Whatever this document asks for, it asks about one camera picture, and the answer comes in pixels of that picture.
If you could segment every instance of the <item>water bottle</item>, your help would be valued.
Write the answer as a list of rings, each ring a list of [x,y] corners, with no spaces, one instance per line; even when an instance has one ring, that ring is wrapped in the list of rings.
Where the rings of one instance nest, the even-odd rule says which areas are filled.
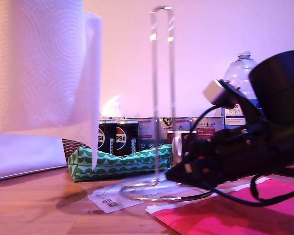
[[[261,110],[258,104],[254,90],[248,79],[249,72],[257,65],[250,58],[250,51],[241,51],[239,59],[230,64],[223,79],[229,80],[234,87],[240,86],[240,91],[251,101],[255,107]],[[245,117],[239,104],[235,105],[234,109],[221,109],[221,115],[224,116],[224,128],[233,129],[241,125],[245,125]]]

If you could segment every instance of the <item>paper towel holder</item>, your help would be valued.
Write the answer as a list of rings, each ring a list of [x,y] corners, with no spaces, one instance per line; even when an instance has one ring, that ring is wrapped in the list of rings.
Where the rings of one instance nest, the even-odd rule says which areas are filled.
[[[169,67],[170,67],[170,87],[171,87],[171,116],[174,119],[176,114],[175,107],[175,75],[174,75],[174,15],[172,11],[172,7],[170,6],[158,6],[155,7],[152,11],[150,11],[151,16],[151,50],[152,50],[152,82],[153,82],[153,110],[154,117],[156,120],[159,119],[158,115],[158,66],[157,66],[157,20],[156,15],[159,10],[167,10],[168,13],[168,43],[169,43]],[[172,130],[176,130],[175,121],[173,121]],[[155,146],[156,146],[156,154],[155,154],[155,179],[151,181],[140,182],[137,184],[125,185],[120,190],[120,193],[130,199],[140,200],[140,201],[153,201],[153,202],[180,202],[180,201],[191,201],[197,200],[204,197],[207,197],[212,194],[212,191],[207,191],[202,194],[193,195],[193,196],[185,196],[185,197],[160,197],[160,198],[151,198],[149,196],[134,196],[130,195],[129,192],[140,191],[143,190],[142,187],[152,187],[160,182],[165,182],[167,180],[159,179],[159,155],[158,155],[158,145],[159,145],[159,132],[160,125],[159,122],[156,122],[155,125]]]

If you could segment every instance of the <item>pepsi logo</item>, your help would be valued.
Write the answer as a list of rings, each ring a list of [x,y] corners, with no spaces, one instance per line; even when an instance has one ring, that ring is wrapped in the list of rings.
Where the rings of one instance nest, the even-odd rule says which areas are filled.
[[[98,130],[98,148],[101,148],[104,143],[104,133],[103,131],[99,128]]]
[[[125,134],[124,130],[122,130],[119,127],[117,127],[116,142],[117,142],[117,150],[120,150],[121,148],[123,148],[126,143],[126,134]]]

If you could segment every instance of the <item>green fabric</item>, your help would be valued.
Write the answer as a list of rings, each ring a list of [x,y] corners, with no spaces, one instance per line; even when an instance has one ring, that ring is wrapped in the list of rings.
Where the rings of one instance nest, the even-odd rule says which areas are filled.
[[[159,146],[158,151],[159,170],[169,170],[172,162],[172,145]],[[153,173],[155,153],[156,148],[151,148],[128,156],[117,157],[98,151],[97,165],[92,170],[92,149],[79,147],[68,158],[68,168],[74,182],[120,177],[129,174]]]

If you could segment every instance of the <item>table surface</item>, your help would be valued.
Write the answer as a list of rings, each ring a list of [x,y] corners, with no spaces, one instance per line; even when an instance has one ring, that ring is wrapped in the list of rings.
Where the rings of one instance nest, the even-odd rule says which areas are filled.
[[[144,202],[105,214],[87,196],[118,180],[74,183],[66,168],[0,181],[0,235],[178,234]],[[249,179],[224,184],[241,185]]]

